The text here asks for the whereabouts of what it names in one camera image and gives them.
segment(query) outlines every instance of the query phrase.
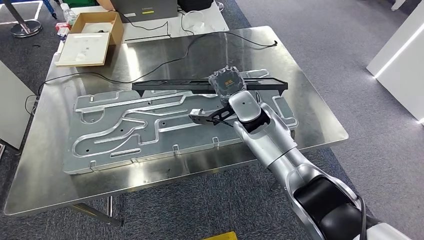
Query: silver robotic arm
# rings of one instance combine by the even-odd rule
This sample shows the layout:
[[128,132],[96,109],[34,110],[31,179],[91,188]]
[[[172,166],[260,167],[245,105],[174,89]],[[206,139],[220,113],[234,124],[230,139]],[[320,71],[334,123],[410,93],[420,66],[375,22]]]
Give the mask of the silver robotic arm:
[[238,117],[234,130],[274,174],[313,240],[410,239],[385,222],[363,216],[360,198],[304,157],[270,106],[257,103],[248,91],[232,95],[228,102]]

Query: white desk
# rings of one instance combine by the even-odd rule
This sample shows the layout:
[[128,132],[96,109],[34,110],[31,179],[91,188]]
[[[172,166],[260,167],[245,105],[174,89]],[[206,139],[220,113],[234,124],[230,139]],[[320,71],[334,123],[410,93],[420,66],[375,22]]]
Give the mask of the white desk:
[[[107,10],[101,6],[76,7],[76,8],[71,8],[71,10],[76,14],[92,13],[92,12],[107,12]],[[213,2],[210,8],[201,10],[200,12],[203,13],[203,21],[204,21],[205,28],[204,28],[204,32],[195,32],[196,35],[229,30],[227,23],[225,22],[216,3]],[[182,16],[181,13],[179,13],[178,17],[163,18],[163,19],[156,19],[156,20],[149,20],[149,21],[138,21],[138,22],[133,22],[133,24],[136,26],[147,28],[147,29],[153,29],[153,28],[162,26],[166,21],[168,21],[168,33],[171,35],[172,38],[191,35],[191,33],[185,32],[181,29],[181,16]],[[123,28],[124,28],[123,38],[122,38],[123,44],[168,38],[168,36],[163,36],[167,34],[166,26],[156,30],[147,31],[142,28],[134,27],[130,23],[124,23]]]

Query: small plastic bag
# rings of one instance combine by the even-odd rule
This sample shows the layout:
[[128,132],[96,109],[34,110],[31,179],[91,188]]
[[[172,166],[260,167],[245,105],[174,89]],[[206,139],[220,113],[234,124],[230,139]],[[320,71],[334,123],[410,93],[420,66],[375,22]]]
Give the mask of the small plastic bag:
[[228,105],[232,95],[247,89],[245,81],[235,66],[229,67],[227,65],[213,72],[209,76],[209,83],[215,89],[224,107]]

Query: laptop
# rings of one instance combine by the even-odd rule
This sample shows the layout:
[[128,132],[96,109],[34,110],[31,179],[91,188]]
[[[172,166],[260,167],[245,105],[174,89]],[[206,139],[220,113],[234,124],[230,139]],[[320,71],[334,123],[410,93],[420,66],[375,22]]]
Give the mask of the laptop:
[[[115,10],[131,22],[167,19],[178,16],[177,0],[111,0]],[[121,16],[123,23],[128,19]]]

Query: white bottle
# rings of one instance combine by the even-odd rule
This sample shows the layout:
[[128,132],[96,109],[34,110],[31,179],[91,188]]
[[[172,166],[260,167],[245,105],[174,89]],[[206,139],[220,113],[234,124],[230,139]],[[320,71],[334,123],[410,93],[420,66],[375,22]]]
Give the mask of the white bottle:
[[62,3],[60,7],[63,10],[63,16],[66,22],[71,26],[74,25],[75,21],[77,20],[77,15],[75,14],[75,12],[73,12],[69,8],[69,5],[67,3]]

